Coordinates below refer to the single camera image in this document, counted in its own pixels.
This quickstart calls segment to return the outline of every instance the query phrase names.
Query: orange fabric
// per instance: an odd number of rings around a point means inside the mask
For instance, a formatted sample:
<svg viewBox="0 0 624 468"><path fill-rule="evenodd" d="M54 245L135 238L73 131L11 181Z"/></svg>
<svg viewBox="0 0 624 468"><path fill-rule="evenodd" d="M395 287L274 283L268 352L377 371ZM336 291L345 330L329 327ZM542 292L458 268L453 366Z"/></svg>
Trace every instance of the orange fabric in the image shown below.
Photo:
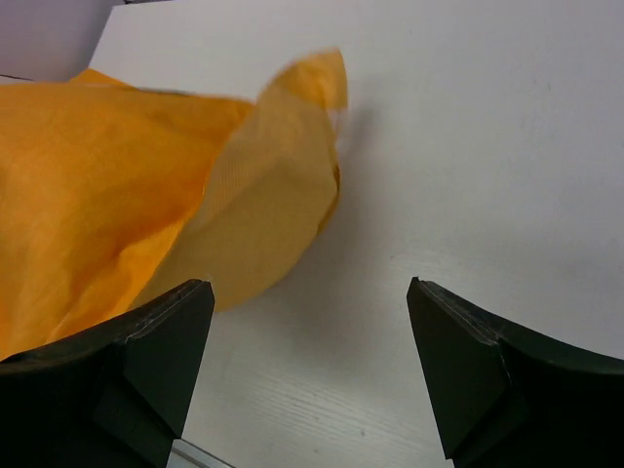
<svg viewBox="0 0 624 468"><path fill-rule="evenodd" d="M223 306L273 284L335 206L326 110L345 104L338 52L295 64L256 106L93 70L0 87L0 360L192 277Z"/></svg>

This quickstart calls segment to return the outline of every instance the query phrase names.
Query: orange cloth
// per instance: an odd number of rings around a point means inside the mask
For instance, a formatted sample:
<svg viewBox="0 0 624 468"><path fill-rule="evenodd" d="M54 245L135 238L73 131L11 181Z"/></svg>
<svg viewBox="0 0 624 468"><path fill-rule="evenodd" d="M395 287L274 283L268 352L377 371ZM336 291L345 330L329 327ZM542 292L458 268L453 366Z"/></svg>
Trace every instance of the orange cloth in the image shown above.
<svg viewBox="0 0 624 468"><path fill-rule="evenodd" d="M220 308L279 280L335 206L327 111L345 106L338 51L256 105L93 70L0 87L0 360L189 278L211 279Z"/></svg>

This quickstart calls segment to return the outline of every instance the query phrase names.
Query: white table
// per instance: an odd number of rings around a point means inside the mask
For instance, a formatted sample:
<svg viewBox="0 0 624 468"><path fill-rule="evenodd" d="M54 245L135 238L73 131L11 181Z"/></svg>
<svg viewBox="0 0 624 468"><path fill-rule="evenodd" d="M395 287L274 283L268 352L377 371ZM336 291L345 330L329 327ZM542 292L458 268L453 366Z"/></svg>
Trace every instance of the white table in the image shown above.
<svg viewBox="0 0 624 468"><path fill-rule="evenodd" d="M214 317L184 437L237 468L441 468L410 278L624 358L624 3L117 7L92 67L252 98L337 45L343 197L290 276Z"/></svg>

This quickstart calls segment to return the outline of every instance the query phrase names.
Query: cloth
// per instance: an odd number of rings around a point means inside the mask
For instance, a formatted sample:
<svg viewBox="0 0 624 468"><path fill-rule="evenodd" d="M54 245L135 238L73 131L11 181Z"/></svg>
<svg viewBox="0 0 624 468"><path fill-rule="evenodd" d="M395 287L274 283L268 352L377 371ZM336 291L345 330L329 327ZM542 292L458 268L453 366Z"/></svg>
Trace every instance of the cloth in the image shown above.
<svg viewBox="0 0 624 468"><path fill-rule="evenodd" d="M218 309L281 279L337 203L339 51L244 100L87 70L0 87L0 360L190 278Z"/></svg>

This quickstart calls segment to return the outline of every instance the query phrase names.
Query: tabletop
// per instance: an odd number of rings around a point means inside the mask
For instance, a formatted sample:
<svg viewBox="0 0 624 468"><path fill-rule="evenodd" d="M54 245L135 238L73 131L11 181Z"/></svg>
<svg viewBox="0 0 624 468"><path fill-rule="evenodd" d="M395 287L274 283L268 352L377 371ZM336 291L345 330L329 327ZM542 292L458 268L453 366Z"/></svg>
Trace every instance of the tabletop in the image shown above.
<svg viewBox="0 0 624 468"><path fill-rule="evenodd" d="M340 205L213 319L184 438L237 468L442 468L412 276L624 358L624 3L178 0L116 7L91 67L253 98L344 54Z"/></svg>

